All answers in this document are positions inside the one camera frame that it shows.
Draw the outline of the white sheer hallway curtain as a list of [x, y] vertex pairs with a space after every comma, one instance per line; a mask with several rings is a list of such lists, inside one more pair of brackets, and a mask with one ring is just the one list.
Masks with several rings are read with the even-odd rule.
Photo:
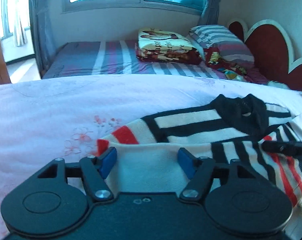
[[15, 0], [15, 16], [14, 16], [14, 44], [16, 47], [23, 47], [27, 43], [25, 28], [21, 21], [21, 10], [24, 8], [21, 0]]

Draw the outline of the light blue folded quilt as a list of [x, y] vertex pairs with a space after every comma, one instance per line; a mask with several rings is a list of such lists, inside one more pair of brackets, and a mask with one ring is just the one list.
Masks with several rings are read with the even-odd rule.
[[203, 0], [165, 0], [170, 3], [177, 3], [181, 6], [193, 8], [197, 10], [203, 9]]

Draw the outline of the grey curtain right of window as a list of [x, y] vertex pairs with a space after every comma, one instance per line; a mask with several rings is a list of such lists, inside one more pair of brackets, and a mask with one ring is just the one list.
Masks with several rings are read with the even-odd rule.
[[218, 23], [221, 0], [203, 0], [203, 11], [198, 25], [215, 25]]

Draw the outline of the pink floral bed sheet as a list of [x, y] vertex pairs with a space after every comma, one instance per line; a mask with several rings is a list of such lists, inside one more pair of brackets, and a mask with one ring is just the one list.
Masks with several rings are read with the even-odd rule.
[[[302, 137], [302, 92], [174, 75], [96, 75], [0, 85], [0, 205], [51, 160], [77, 162], [97, 140], [143, 116], [252, 94], [287, 108]], [[0, 239], [7, 236], [0, 213]]]

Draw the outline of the striped grey pink pillow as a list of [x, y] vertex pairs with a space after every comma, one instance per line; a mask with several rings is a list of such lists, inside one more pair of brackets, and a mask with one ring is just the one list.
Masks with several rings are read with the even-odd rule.
[[203, 49], [218, 48], [220, 56], [245, 69], [254, 67], [254, 56], [249, 48], [222, 25], [199, 25], [189, 31], [192, 37]]

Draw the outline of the grey curtain left of window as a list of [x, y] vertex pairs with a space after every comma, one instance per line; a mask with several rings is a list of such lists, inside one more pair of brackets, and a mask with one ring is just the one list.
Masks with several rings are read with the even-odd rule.
[[30, 29], [35, 59], [40, 76], [49, 70], [56, 54], [52, 33], [49, 0], [29, 0]]

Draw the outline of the folded cartoon print blanket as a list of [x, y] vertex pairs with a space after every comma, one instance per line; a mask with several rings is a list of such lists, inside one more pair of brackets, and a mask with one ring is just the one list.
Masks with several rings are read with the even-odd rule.
[[136, 57], [146, 62], [170, 62], [198, 65], [202, 61], [199, 51], [186, 37], [154, 28], [139, 30], [135, 44]]

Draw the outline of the colourful red patterned cloth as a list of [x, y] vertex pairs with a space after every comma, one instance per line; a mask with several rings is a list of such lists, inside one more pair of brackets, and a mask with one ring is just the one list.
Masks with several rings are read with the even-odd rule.
[[222, 72], [228, 80], [247, 82], [246, 70], [223, 59], [218, 48], [204, 48], [203, 52], [206, 66]]

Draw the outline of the striped purple grey bed sheet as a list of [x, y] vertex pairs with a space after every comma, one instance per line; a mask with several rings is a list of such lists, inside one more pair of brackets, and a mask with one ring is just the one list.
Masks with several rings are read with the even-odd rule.
[[143, 62], [136, 57], [135, 40], [67, 43], [56, 55], [44, 79], [99, 74], [160, 74], [225, 79], [220, 71], [183, 63]]

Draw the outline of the grey curtain of window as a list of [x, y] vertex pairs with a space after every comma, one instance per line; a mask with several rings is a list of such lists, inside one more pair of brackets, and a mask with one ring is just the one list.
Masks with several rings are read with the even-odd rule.
[[35, 59], [40, 76], [49, 70], [56, 54], [52, 33], [49, 0], [29, 0], [30, 29]]
[[221, 0], [203, 0], [203, 11], [198, 25], [215, 25], [218, 23]]

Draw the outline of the red white scalloped headboard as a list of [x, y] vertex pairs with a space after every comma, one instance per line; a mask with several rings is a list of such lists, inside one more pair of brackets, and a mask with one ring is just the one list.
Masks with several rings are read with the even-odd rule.
[[227, 28], [249, 48], [260, 74], [302, 91], [302, 57], [295, 58], [291, 39], [278, 22], [261, 20], [248, 28], [243, 20], [235, 18]]

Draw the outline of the striped black white red sweater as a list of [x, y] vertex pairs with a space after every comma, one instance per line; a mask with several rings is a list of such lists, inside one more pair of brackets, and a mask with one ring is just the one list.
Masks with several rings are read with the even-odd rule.
[[239, 158], [277, 185], [296, 205], [302, 198], [302, 161], [262, 150], [265, 141], [302, 141], [302, 116], [249, 94], [219, 95], [204, 106], [144, 116], [97, 140], [97, 153], [109, 147], [185, 147], [220, 163]]

